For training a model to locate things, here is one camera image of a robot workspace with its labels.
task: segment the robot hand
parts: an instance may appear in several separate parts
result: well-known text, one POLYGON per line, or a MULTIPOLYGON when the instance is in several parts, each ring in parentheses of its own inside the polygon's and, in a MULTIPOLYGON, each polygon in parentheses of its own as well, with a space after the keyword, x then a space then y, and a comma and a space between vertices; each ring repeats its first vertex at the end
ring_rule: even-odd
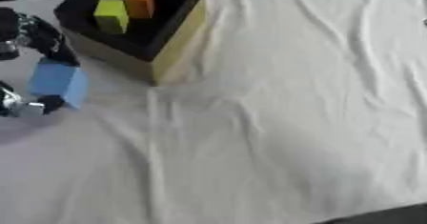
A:
MULTIPOLYGON (((36 16, 0 8, 0 61, 17 58, 20 47, 35 49, 70 69, 80 66, 64 35, 51 24, 36 16)), ((48 114, 64 104, 60 94, 44 95, 35 101, 25 100, 0 80, 0 116, 20 116, 28 112, 48 114)))
POLYGON ((37 16, 0 8, 0 60, 19 56, 19 47, 35 49, 49 59, 78 66, 65 37, 56 28, 37 16))

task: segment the green cube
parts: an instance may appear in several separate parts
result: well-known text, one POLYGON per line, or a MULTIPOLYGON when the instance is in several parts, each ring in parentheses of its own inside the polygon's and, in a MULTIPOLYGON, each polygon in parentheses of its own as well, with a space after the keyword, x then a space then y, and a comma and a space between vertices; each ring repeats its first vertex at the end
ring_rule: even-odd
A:
POLYGON ((105 33, 123 34, 128 29, 129 15, 123 0, 99 0, 93 16, 105 33))

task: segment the blue cube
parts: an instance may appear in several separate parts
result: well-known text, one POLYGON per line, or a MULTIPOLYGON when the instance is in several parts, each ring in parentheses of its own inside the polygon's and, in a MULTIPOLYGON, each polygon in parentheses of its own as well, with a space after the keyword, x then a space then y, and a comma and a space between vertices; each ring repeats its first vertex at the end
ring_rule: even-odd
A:
POLYGON ((80 109, 88 89, 88 79, 79 67, 71 67, 42 58, 30 80, 35 95, 60 95, 65 103, 80 109))

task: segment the black box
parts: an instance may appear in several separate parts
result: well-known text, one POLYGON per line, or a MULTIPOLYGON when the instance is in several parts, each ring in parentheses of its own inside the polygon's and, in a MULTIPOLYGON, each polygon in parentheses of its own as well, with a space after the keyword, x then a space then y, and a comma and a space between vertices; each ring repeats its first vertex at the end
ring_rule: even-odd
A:
POLYGON ((152 19, 133 19, 127 33, 111 35, 97 28, 93 12, 98 1, 66 0, 55 10, 71 43, 78 51, 136 73, 154 84, 161 80, 173 60, 179 59, 178 50, 184 48, 204 22, 203 0, 154 0, 152 19), (159 56, 167 60, 159 62, 159 56))

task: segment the wrinkled fabric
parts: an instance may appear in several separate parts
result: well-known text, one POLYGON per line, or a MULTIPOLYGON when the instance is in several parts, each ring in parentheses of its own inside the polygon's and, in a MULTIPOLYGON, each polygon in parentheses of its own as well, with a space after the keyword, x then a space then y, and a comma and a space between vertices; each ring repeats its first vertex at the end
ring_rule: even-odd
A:
MULTIPOLYGON (((61 1, 0 6, 57 24, 61 1)), ((427 202, 424 2, 207 0, 159 88, 81 56, 81 111, 0 119, 1 223, 305 224, 427 202)), ((38 59, 1 79, 24 92, 38 59)))

